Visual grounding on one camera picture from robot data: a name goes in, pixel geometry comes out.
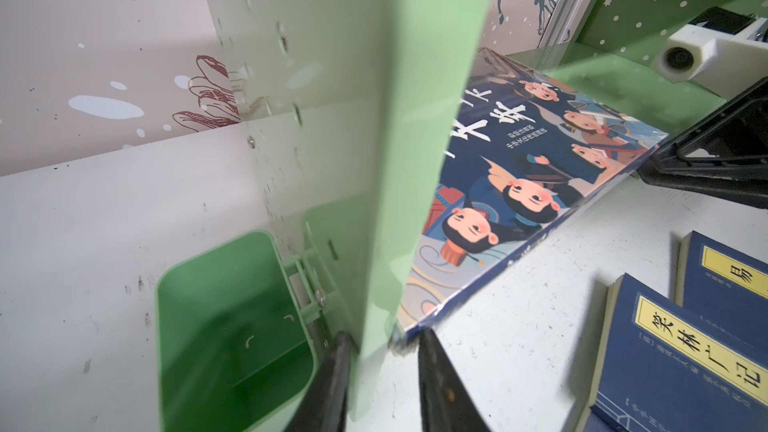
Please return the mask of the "colourful illustrated large book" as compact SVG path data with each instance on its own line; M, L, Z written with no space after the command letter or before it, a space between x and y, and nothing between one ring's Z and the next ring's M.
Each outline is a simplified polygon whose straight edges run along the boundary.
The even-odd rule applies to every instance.
M510 267L665 133L478 51L397 312L409 336Z

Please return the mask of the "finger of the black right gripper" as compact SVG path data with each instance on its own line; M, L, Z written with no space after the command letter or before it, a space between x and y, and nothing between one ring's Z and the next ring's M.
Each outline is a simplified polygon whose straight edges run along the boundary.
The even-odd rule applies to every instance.
M658 171L650 162L638 169L640 178L649 185L704 194L746 206L767 208L765 180L730 180L693 177Z
M767 79L665 143L650 157L662 174L728 180L767 178Z

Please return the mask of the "green plastic hanging bin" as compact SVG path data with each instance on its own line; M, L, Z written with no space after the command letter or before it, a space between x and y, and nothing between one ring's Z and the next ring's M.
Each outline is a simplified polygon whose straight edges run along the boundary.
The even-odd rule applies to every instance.
M160 428L282 431L318 367L311 250L256 230L171 267L156 287Z

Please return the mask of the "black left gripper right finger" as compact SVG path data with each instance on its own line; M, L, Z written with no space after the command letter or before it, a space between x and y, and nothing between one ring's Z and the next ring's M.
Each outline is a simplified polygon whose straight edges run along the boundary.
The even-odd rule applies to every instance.
M423 330L418 342L422 430L488 431L435 332Z

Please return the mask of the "blue book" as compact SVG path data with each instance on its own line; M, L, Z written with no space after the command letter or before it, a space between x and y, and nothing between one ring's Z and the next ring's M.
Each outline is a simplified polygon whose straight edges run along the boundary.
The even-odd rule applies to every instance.
M608 289L579 431L764 431L767 355L633 276Z
M719 330L767 350L767 264L699 232L682 239L674 301Z

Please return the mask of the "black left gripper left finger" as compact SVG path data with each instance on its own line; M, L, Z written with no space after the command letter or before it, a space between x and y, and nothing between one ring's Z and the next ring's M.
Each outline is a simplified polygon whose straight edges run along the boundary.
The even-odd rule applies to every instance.
M346 430L352 351L350 335L338 332L285 432Z

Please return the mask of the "green wooden shelf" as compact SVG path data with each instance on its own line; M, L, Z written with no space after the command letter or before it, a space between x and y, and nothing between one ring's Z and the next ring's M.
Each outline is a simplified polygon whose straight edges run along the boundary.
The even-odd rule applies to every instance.
M207 0L227 59L212 97L247 127L281 258L311 250L318 366L353 341L352 413L383 358L407 348L397 312L483 0Z

